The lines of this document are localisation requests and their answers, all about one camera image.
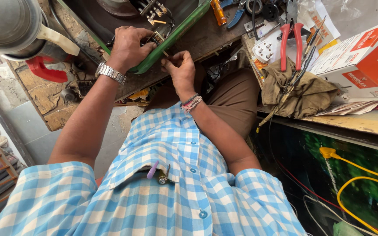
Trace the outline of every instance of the watch strap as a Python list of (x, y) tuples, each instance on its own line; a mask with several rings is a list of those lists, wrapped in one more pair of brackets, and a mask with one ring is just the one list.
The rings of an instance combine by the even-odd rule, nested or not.
[(113, 69), (112, 67), (106, 65), (104, 62), (99, 64), (99, 67), (97, 68), (97, 73), (101, 75), (106, 75), (117, 82), (119, 82), (121, 85), (124, 85), (126, 76), (121, 74), (119, 71)]

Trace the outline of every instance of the right arm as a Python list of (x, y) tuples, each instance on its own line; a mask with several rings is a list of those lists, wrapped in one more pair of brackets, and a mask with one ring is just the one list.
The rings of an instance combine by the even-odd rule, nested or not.
[[(163, 70), (170, 73), (181, 102), (185, 102), (196, 94), (194, 89), (195, 65), (188, 51), (179, 52), (171, 57), (170, 61), (163, 59), (161, 64), (164, 66)], [(204, 135), (223, 155), (230, 173), (236, 176), (244, 169), (261, 169), (256, 155), (244, 139), (203, 101), (190, 113)]]

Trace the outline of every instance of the yellow extension cord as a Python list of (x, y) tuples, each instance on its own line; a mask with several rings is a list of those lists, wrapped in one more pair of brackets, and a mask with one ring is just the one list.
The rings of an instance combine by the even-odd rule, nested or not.
[[(335, 158), (335, 159), (339, 159), (339, 160), (343, 160), (344, 162), (347, 162), (357, 168), (360, 168), (361, 170), (364, 170), (364, 171), (367, 171), (368, 173), (371, 173), (373, 175), (377, 175), (378, 176), (378, 173), (374, 172), (374, 171), (371, 171), (369, 169), (366, 169), (362, 166), (359, 166), (353, 162), (350, 162), (344, 158), (341, 158), (338, 154), (336, 154), (336, 150), (333, 149), (333, 148), (328, 148), (328, 147), (321, 147), (320, 149), (320, 153), (323, 155), (324, 158)], [(342, 204), (341, 202), (341, 193), (342, 191), (345, 189), (346, 186), (348, 186), (350, 183), (352, 183), (353, 181), (355, 180), (358, 180), (358, 179), (368, 179), (368, 180), (372, 180), (372, 181), (375, 181), (375, 182), (378, 182), (378, 179), (374, 179), (374, 178), (370, 178), (370, 177), (366, 177), (366, 176), (358, 176), (358, 177), (355, 177), (355, 178), (352, 178), (350, 180), (348, 180), (338, 191), (338, 195), (336, 196), (336, 198), (338, 199), (338, 203), (339, 203), (339, 206), (342, 207), (342, 209), (345, 210), (345, 212), (347, 212), (349, 215), (351, 215), (352, 217), (354, 217), (354, 219), (356, 219), (357, 221), (359, 221), (360, 223), (362, 223), (363, 225), (365, 225), (367, 228), (371, 229), (374, 233), (378, 234), (378, 230), (376, 230), (375, 228), (371, 227), (369, 224), (365, 223), (365, 221), (361, 220), (359, 217), (357, 217), (356, 215), (354, 215), (352, 212), (350, 212), (346, 207), (344, 207), (344, 205)]]

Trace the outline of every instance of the brown cloth rag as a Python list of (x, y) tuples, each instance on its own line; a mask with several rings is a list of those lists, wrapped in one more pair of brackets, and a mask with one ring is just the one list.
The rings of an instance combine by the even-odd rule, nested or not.
[[(270, 110), (278, 104), (286, 83), (295, 71), (295, 63), (288, 57), (286, 61), (285, 72), (281, 72), (281, 59), (262, 69), (266, 78), (262, 89), (262, 103)], [(337, 91), (337, 87), (333, 84), (306, 72), (297, 82), (281, 109), (275, 114), (296, 119), (316, 115), (318, 111), (328, 108), (335, 99)]]

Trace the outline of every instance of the white plug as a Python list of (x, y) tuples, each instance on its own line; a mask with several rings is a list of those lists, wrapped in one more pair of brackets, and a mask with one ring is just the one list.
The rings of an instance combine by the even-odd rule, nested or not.
[(268, 41), (256, 41), (252, 51), (255, 57), (262, 63), (267, 63), (273, 56), (272, 43), (268, 43)]

